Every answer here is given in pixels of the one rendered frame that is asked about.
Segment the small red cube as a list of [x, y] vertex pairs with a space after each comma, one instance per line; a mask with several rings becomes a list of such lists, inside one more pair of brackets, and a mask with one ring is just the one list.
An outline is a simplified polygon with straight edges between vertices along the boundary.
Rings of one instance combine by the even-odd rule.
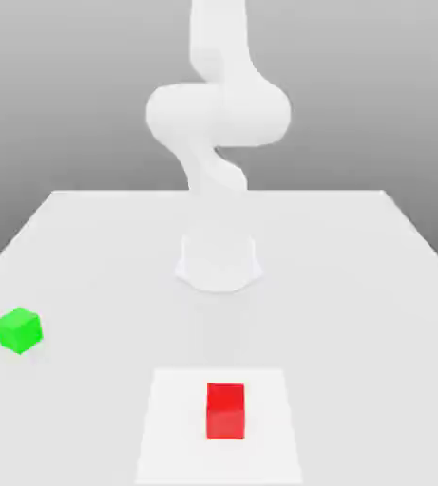
[[209, 383], [206, 391], [206, 437], [208, 439], [244, 439], [244, 384]]

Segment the small green cube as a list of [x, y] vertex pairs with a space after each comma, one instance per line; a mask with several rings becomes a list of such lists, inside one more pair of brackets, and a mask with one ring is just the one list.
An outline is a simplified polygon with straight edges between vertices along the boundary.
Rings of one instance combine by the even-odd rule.
[[22, 354], [43, 340], [40, 316], [25, 308], [15, 308], [0, 317], [0, 345]]

